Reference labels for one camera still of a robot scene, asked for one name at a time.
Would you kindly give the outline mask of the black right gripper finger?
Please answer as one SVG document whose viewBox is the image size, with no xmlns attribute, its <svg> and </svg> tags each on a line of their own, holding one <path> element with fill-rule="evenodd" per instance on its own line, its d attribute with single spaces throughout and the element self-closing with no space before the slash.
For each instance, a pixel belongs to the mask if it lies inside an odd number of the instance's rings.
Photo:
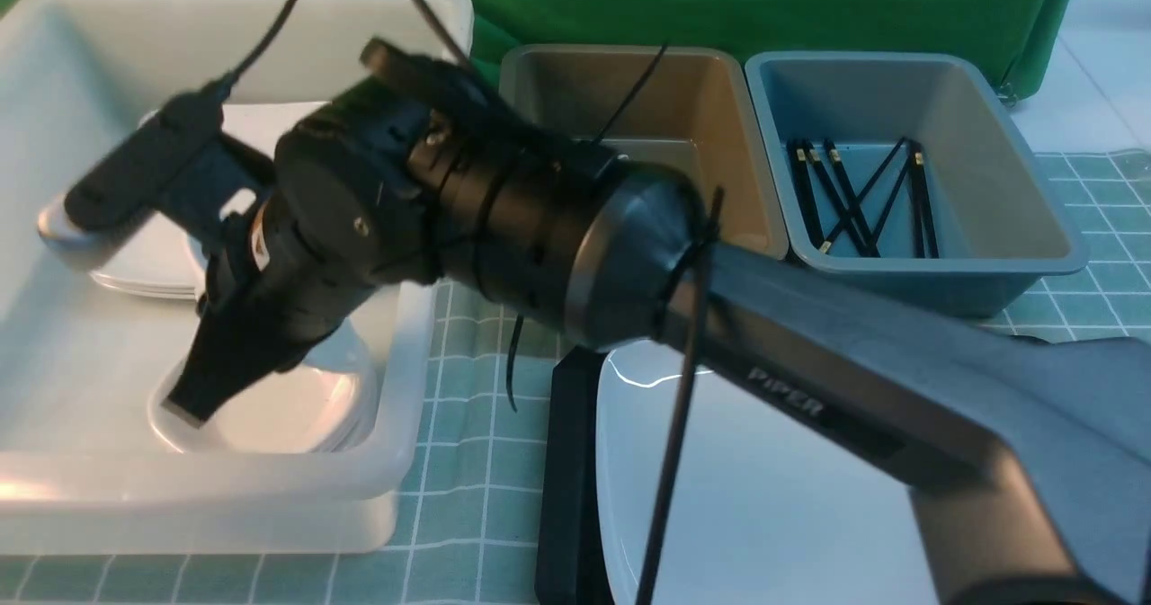
<svg viewBox="0 0 1151 605">
<path fill-rule="evenodd" d="M 311 340 L 262 307 L 206 307 L 163 409 L 201 428 L 233 397 L 273 372 L 294 368 L 308 351 Z"/>
<path fill-rule="evenodd" d="M 229 216 L 224 207 L 241 191 L 261 199 L 275 183 L 270 156 L 230 135 L 214 135 L 178 168 L 170 183 L 170 219 L 209 254 L 226 248 Z"/>
</svg>

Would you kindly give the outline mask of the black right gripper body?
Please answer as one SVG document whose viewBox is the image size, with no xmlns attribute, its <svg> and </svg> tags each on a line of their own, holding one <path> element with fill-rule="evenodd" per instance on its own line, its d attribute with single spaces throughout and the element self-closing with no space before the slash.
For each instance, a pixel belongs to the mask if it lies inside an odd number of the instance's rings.
<svg viewBox="0 0 1151 605">
<path fill-rule="evenodd" d="M 367 77 L 279 138 L 275 186 L 247 228 L 270 253 L 201 317 L 222 350 L 300 352 L 379 288 L 443 274 L 429 192 L 407 171 L 426 106 Z"/>
</svg>

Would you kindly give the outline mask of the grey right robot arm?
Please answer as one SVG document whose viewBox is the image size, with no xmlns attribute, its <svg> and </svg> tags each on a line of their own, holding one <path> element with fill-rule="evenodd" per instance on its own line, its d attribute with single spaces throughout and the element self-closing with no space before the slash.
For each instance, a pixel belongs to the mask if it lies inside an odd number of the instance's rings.
<svg viewBox="0 0 1151 605">
<path fill-rule="evenodd" d="M 375 289 L 449 277 L 590 350 L 683 353 L 641 604 L 698 363 L 908 487 L 942 604 L 1148 602 L 1146 342 L 1007 338 L 723 245 L 722 192 L 538 127 L 460 66 L 382 40 L 361 62 L 274 158 L 223 133 L 234 74 L 155 113 L 209 252 L 173 414 L 201 426 Z"/>
</svg>

